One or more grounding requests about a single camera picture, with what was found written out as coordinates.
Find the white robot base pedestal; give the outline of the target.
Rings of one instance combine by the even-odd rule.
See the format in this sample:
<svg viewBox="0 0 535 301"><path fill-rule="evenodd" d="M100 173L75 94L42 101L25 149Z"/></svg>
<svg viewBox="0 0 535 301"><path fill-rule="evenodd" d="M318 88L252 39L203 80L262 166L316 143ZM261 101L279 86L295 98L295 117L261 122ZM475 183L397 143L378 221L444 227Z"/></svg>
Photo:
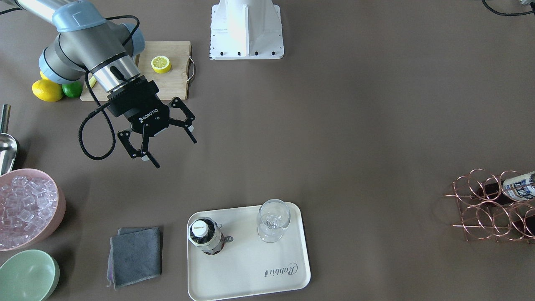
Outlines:
<svg viewBox="0 0 535 301"><path fill-rule="evenodd" d="M280 6L221 0L211 8L211 60L274 60L285 55Z"/></svg>

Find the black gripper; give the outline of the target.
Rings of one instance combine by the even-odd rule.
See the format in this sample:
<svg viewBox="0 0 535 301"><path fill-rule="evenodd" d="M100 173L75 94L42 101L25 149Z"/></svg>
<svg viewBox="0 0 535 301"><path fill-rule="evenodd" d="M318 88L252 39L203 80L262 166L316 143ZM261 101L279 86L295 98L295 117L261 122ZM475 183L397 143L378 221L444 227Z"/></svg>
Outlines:
<svg viewBox="0 0 535 301"><path fill-rule="evenodd" d="M108 101L109 111L113 116L123 115L130 122L130 127L117 133L117 138L131 158L141 158L150 161L159 169L161 166L149 152L149 139L164 131L169 125L183 128L191 141L195 144L197 139L192 131L196 116L179 97L174 97L165 105L158 97L159 88L154 81L148 81L145 76L139 76L128 82L122 88L110 93ZM170 108L180 109L185 115L184 120L170 117ZM132 133L139 133L141 147L136 149L130 143Z"/></svg>

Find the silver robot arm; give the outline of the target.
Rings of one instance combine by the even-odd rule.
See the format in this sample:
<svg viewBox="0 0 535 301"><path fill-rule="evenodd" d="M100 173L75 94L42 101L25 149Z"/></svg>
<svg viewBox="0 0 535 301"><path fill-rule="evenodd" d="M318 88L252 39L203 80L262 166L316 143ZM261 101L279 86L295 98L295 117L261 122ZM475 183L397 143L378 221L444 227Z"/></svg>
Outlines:
<svg viewBox="0 0 535 301"><path fill-rule="evenodd" d="M48 79L67 84L88 71L107 92L109 112L125 116L134 132L153 137L169 127L170 109L134 61L145 49L145 38L135 25L105 19L86 0L9 0L8 4L56 27L59 35L39 57Z"/></svg>

